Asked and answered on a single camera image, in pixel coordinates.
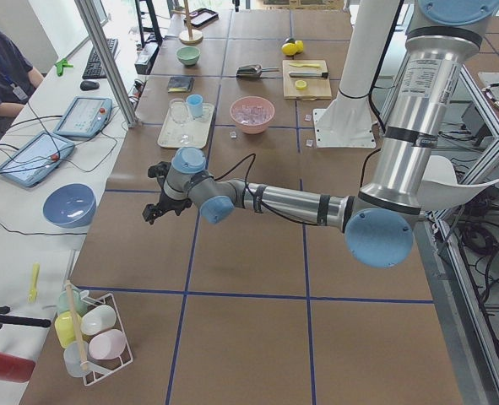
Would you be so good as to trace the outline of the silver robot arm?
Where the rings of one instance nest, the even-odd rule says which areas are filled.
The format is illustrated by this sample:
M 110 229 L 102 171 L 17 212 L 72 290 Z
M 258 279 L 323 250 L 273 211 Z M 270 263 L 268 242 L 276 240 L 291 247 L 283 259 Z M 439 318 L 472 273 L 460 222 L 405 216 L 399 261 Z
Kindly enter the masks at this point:
M 273 213 L 308 226 L 344 233 L 350 253 L 372 267 L 401 263 L 413 245 L 422 211 L 469 202 L 484 184 L 461 185 L 452 163 L 433 155 L 442 120 L 464 63 L 479 50 L 497 1 L 418 1 L 406 30 L 406 66 L 393 89 L 377 168 L 353 196 L 336 197 L 212 176 L 199 148 L 184 147 L 169 162 L 149 167 L 160 186 L 144 208 L 148 223 L 195 207 L 211 224 L 236 208 Z

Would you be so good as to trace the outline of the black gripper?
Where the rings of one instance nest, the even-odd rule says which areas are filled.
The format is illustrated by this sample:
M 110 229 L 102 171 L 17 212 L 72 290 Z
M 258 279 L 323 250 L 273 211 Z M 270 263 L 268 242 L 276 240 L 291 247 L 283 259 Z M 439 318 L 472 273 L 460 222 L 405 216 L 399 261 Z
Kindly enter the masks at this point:
M 156 204 L 147 204 L 142 216 L 148 224 L 157 218 L 173 211 L 180 215 L 183 210 L 192 206 L 185 186 L 190 182 L 193 172 L 188 164 L 175 164 L 161 161 L 148 168 L 148 177 L 155 178 L 160 186 L 160 197 Z

